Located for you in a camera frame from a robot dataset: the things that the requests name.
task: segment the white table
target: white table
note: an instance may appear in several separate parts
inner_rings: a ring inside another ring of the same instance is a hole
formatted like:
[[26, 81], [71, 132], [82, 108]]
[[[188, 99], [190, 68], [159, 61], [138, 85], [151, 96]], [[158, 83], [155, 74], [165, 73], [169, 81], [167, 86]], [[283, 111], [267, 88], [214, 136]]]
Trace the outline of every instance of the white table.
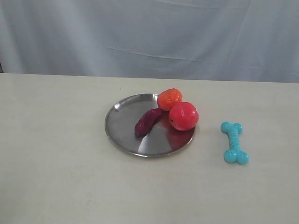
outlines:
[[[176, 87], [200, 113], [184, 151], [116, 149], [107, 111]], [[223, 121], [249, 164], [228, 164]], [[297, 224], [299, 84], [0, 74], [1, 224]]]

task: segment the white curtain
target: white curtain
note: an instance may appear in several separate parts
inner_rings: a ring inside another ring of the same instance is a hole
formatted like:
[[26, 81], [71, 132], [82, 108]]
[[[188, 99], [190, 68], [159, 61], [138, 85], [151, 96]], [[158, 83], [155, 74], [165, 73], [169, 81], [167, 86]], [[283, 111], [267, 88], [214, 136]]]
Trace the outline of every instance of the white curtain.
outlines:
[[299, 0], [0, 0], [4, 72], [299, 83]]

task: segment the purple sweet potato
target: purple sweet potato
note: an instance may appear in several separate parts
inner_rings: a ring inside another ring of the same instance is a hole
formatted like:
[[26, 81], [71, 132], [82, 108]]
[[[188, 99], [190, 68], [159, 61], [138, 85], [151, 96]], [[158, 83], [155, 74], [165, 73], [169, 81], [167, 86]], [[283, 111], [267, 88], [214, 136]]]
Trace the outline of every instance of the purple sweet potato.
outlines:
[[162, 115], [162, 112], [160, 108], [147, 111], [136, 124], [135, 134], [137, 136], [143, 136], [149, 133], [156, 119]]

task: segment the stainless steel plate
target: stainless steel plate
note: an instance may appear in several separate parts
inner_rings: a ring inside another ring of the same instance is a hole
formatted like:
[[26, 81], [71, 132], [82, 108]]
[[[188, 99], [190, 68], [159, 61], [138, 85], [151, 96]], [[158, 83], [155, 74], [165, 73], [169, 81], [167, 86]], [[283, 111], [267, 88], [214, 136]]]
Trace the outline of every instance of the stainless steel plate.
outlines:
[[119, 101], [108, 112], [105, 130], [110, 140], [120, 149], [144, 157], [170, 155], [188, 145], [194, 128], [180, 132], [168, 121], [165, 112], [144, 137], [135, 135], [135, 125], [145, 112], [157, 108], [157, 94], [139, 94]]

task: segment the blue bone toy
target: blue bone toy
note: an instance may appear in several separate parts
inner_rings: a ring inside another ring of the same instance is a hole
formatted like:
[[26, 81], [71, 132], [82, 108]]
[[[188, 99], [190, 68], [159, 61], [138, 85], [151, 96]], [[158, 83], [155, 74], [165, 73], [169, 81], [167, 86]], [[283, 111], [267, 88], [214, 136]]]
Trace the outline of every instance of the blue bone toy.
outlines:
[[237, 162], [241, 165], [249, 161], [249, 156], [246, 152], [241, 150], [239, 134], [242, 133], [243, 127], [241, 124], [231, 124], [223, 122], [221, 124], [221, 131], [228, 134], [229, 150], [224, 153], [224, 160], [226, 162]]

